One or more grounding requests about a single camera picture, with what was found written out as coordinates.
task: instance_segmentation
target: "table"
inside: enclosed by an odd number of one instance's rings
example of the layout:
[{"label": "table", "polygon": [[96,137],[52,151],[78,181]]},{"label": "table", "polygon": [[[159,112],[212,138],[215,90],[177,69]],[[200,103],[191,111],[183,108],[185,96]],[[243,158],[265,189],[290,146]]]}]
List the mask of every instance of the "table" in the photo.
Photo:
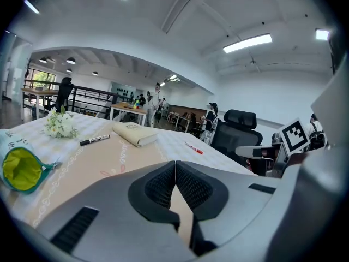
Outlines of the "table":
[{"label": "table", "polygon": [[186,128],[185,128],[185,133],[186,133],[186,132],[188,131],[188,127],[189,127],[189,124],[190,124],[190,122],[191,122],[191,119],[190,119],[190,118],[187,118],[187,117],[184,117],[184,116],[178,116],[178,117],[177,117],[177,122],[176,122],[176,128],[177,128],[177,125],[178,125],[178,120],[179,120],[179,118],[181,118],[181,119],[187,121],[187,123],[186,123]]},{"label": "table", "polygon": [[167,113],[167,122],[169,122],[169,121],[170,121],[171,115],[176,115],[176,113],[175,113],[175,112],[173,112],[173,111],[168,112],[168,113]]},{"label": "table", "polygon": [[36,96],[36,107],[37,107],[37,119],[39,119],[39,99],[40,96],[44,96],[44,105],[45,105],[45,96],[54,96],[58,95],[57,90],[36,90],[35,88],[21,88],[21,119],[24,119],[24,109],[23,109],[23,99],[24,93],[29,93]]},{"label": "table", "polygon": [[[76,113],[73,120],[79,131],[79,136],[74,139],[46,136],[42,132],[46,122],[44,118],[12,129],[32,144],[34,153],[42,162],[53,163],[58,157],[61,162],[41,186],[29,195],[10,190],[0,181],[0,193],[11,214],[33,227],[54,208],[92,183],[156,163],[191,161],[223,171],[253,175],[245,167],[188,133],[153,128],[158,133],[157,141],[135,147],[113,132],[114,123],[109,120]],[[79,145],[82,140],[105,134],[111,137],[84,147]],[[201,149],[203,154],[192,150],[184,142]],[[189,245],[192,212],[177,187],[172,193],[171,210],[179,214],[179,235]]]},{"label": "table", "polygon": [[132,114],[136,114],[136,115],[140,115],[140,119],[138,121],[138,124],[140,124],[141,126],[144,126],[144,123],[146,121],[146,116],[147,116],[147,111],[143,110],[143,109],[130,109],[130,108],[126,108],[125,106],[127,106],[126,104],[114,104],[111,105],[111,110],[110,110],[110,118],[109,120],[112,121],[113,120],[113,114],[114,114],[114,110],[119,110],[120,114],[118,116],[118,120],[120,121],[120,117],[121,117],[121,112],[130,112]]}]

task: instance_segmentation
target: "white shirt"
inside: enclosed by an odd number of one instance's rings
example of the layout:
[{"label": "white shirt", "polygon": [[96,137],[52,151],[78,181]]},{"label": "white shirt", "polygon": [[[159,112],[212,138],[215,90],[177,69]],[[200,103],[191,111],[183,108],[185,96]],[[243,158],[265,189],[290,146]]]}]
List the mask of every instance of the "white shirt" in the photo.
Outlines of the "white shirt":
[{"label": "white shirt", "polygon": [[154,107],[160,101],[160,92],[159,91],[151,92],[151,96],[152,96],[152,98],[148,102],[148,109],[153,109],[154,110]]},{"label": "white shirt", "polygon": [[[319,121],[314,121],[313,124],[315,124],[315,127],[316,127],[316,131],[322,131],[322,126],[321,124],[319,123]],[[314,126],[311,124],[311,123],[308,123],[306,126],[305,126],[305,133],[306,135],[308,135],[308,137],[311,135],[312,132],[314,132],[315,129],[314,129]]]}]

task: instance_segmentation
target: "red marker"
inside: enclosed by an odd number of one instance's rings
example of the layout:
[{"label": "red marker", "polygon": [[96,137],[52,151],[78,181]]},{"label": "red marker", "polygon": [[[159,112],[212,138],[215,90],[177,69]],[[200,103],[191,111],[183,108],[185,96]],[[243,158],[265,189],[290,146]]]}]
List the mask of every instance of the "red marker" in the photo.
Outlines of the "red marker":
[{"label": "red marker", "polygon": [[189,145],[187,142],[184,142],[187,146],[198,152],[199,154],[203,154],[203,151],[199,150],[198,148],[193,147],[192,145]]}]

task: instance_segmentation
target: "fluorescent light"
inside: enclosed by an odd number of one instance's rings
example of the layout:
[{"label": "fluorescent light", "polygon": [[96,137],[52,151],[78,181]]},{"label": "fluorescent light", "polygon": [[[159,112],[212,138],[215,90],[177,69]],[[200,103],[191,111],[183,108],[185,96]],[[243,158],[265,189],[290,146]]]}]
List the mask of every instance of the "fluorescent light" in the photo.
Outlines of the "fluorescent light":
[{"label": "fluorescent light", "polygon": [[34,7],[28,0],[23,0],[25,5],[27,5],[34,13],[38,14],[39,10]]},{"label": "fluorescent light", "polygon": [[328,34],[329,34],[329,31],[317,29],[316,30],[316,39],[327,41]]},{"label": "fluorescent light", "polygon": [[273,41],[272,36],[270,34],[265,34],[258,37],[253,37],[247,40],[240,41],[238,43],[226,46],[223,49],[226,53],[229,53],[229,52],[244,49],[250,46],[271,43],[272,41]]}]

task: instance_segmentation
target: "marker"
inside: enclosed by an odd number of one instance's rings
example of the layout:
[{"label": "marker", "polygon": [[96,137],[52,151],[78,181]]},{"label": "marker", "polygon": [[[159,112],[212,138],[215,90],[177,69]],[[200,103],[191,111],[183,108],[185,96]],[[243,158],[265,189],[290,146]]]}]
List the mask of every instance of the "marker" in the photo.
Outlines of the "marker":
[{"label": "marker", "polygon": [[199,154],[203,154],[203,151],[199,150],[198,148],[193,147],[192,145],[189,145],[187,142],[184,142],[187,146],[198,152]]},{"label": "marker", "polygon": [[92,138],[92,139],[80,142],[80,146],[86,146],[86,145],[91,144],[93,142],[98,142],[98,141],[102,141],[102,140],[109,139],[109,138],[110,138],[110,135],[104,135],[104,136]]}]

